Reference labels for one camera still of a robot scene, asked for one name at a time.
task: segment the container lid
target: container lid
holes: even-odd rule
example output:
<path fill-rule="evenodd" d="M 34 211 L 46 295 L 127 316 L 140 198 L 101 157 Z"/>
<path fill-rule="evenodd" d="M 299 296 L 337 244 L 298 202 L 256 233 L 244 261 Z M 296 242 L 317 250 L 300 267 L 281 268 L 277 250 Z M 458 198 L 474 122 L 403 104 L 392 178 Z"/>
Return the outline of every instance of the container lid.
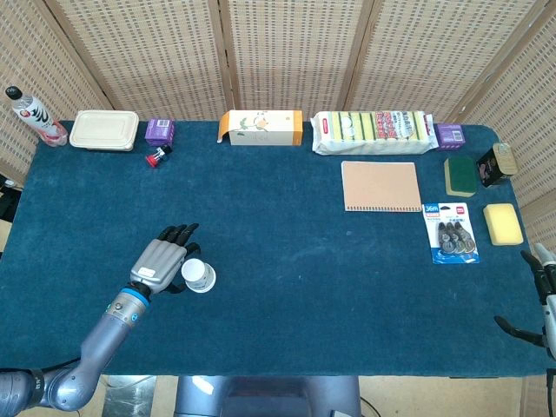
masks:
<path fill-rule="evenodd" d="M 69 143 L 77 148 L 131 150 L 139 116 L 134 111 L 84 110 L 77 113 Z"/>
<path fill-rule="evenodd" d="M 182 276 L 185 281 L 199 281 L 205 275 L 205 272 L 205 262 L 200 259 L 187 259 L 182 265 Z"/>
<path fill-rule="evenodd" d="M 23 93 L 18 87 L 12 85 L 11 87 L 8 87 L 6 89 L 6 96 L 11 98 L 12 100 L 19 100 L 23 96 Z"/>
<path fill-rule="evenodd" d="M 500 172 L 504 175 L 515 175 L 518 173 L 518 164 L 513 157 L 512 148 L 507 143 L 495 143 L 493 145 L 494 156 Z"/>

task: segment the small purple box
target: small purple box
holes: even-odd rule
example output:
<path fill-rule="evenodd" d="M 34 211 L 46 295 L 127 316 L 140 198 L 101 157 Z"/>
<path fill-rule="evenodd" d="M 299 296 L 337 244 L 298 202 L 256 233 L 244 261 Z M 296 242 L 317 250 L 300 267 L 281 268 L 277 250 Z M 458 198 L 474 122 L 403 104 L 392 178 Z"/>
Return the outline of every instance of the small purple box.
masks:
<path fill-rule="evenodd" d="M 466 142 L 459 124 L 437 124 L 434 129 L 439 145 L 436 150 L 456 150 Z"/>
<path fill-rule="evenodd" d="M 174 122 L 168 119 L 150 119 L 145 133 L 150 146 L 172 146 L 174 141 Z"/>

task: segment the bottle cap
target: bottle cap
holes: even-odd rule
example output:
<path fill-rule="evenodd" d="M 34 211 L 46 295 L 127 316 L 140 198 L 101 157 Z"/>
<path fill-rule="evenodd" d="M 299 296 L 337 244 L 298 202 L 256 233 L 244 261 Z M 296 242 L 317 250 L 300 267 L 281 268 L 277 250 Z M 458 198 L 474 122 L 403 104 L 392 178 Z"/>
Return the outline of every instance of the bottle cap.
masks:
<path fill-rule="evenodd" d="M 162 152 L 164 152 L 166 155 L 172 153 L 172 148 L 169 145 L 162 145 L 160 149 L 162 149 Z"/>
<path fill-rule="evenodd" d="M 11 98 L 12 100 L 19 100 L 23 96 L 23 93 L 18 87 L 12 85 L 11 87 L 8 87 L 6 89 L 6 96 Z"/>
<path fill-rule="evenodd" d="M 147 163 L 151 167 L 156 168 L 156 165 L 158 165 L 158 160 L 155 158 L 154 155 L 149 155 L 149 156 L 146 157 L 146 159 L 147 159 Z"/>

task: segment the wicker panel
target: wicker panel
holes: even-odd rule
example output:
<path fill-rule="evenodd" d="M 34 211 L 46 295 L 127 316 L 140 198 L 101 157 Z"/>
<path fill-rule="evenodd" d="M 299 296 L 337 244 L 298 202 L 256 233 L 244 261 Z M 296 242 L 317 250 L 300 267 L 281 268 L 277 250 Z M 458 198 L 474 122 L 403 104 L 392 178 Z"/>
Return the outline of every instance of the wicker panel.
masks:
<path fill-rule="evenodd" d="M 533 3 L 384 0 L 348 108 L 422 109 L 446 121 Z"/>
<path fill-rule="evenodd" d="M 556 16 L 469 114 L 511 143 L 521 166 L 513 186 L 525 206 L 556 189 Z"/>
<path fill-rule="evenodd" d="M 49 0 L 118 109 L 142 119 L 218 119 L 226 111 L 209 3 Z"/>
<path fill-rule="evenodd" d="M 525 228 L 532 245 L 542 243 L 556 253 L 556 210 L 540 215 L 532 221 L 525 220 Z"/>
<path fill-rule="evenodd" d="M 56 32 L 31 1 L 0 3 L 0 85 L 15 84 L 41 98 L 54 117 L 73 119 L 79 109 L 105 109 Z M 38 136 L 17 119 L 8 99 L 0 102 L 0 171 L 23 184 Z"/>
<path fill-rule="evenodd" d="M 361 0 L 229 0 L 243 109 L 336 109 Z"/>

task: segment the spiral notebook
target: spiral notebook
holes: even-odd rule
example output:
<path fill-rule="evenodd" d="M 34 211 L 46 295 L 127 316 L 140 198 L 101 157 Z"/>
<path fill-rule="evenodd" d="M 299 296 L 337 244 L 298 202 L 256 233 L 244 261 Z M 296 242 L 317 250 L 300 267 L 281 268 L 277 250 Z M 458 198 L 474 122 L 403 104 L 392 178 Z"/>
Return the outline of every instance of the spiral notebook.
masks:
<path fill-rule="evenodd" d="M 421 211 L 413 162 L 341 163 L 346 211 Z"/>

